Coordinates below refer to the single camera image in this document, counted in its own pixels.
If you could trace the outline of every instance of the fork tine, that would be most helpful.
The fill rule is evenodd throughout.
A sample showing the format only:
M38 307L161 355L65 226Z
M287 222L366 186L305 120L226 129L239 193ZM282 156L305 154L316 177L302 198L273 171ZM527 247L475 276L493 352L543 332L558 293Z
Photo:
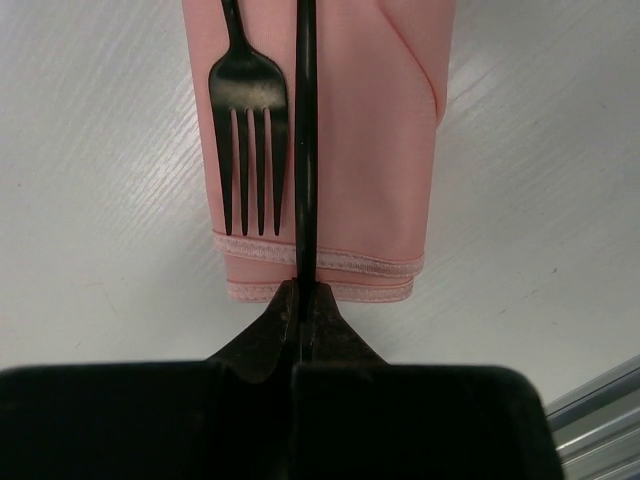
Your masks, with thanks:
M240 214L242 235L249 233L249 125L247 112L236 111L238 121L238 143L240 154Z
M287 172L289 147L289 119L286 108L271 111L271 159L273 164L273 229L280 235L282 196Z
M258 185L258 234L264 235L264 184L265 184L265 135L264 111L253 112L253 124L256 133L256 177Z
M213 124L218 147L218 165L220 167L220 183L222 187L224 227L227 235L231 235L233 226L233 138L231 122L232 117L229 110L213 109Z

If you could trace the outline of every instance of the fork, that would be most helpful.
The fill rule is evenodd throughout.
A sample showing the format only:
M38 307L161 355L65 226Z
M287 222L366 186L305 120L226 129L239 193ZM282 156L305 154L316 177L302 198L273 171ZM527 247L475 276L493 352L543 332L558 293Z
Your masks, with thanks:
M227 235L231 235L233 229L234 123L240 163L242 234L246 236L249 231L249 119L253 116L258 234L264 235L265 151L269 140L266 129L270 121L273 229L279 235L289 146L287 85L278 65L249 44L242 26L238 1L221 1L229 32L229 49L209 72L209 97L218 146L225 231Z

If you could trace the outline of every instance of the white table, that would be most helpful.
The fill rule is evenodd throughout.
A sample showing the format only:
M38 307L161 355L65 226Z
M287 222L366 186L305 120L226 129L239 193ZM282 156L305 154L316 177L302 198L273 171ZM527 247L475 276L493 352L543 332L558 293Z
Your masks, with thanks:
M427 260L343 305L394 362L553 400L640 351L636 0L461 0ZM0 367L202 358L226 298L180 2L0 0Z

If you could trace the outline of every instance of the black utensil handle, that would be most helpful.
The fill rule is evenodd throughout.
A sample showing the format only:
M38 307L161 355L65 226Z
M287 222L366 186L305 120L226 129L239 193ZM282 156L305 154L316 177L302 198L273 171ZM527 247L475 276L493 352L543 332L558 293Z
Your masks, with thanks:
M238 0L221 0L222 10L224 11L224 19L227 22L227 30L229 32L229 47L247 47L249 42L244 34L242 26L242 17L240 16L240 7Z
M298 0L295 104L296 265L301 291L316 280L318 75L316 1Z

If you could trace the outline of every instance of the napkin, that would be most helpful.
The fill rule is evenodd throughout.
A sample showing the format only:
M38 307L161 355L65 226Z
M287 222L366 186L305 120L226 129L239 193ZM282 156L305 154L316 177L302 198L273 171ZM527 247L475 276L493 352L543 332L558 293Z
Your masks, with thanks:
M229 40L219 0L183 0L216 247L231 298L267 302L295 276L293 122L296 0L240 0L253 47L284 72L290 154L279 236L267 181L265 235L257 232L255 175L249 235L224 233L209 70ZM454 0L320 0L318 33L318 273L336 298L407 298L424 263L436 127L445 109Z

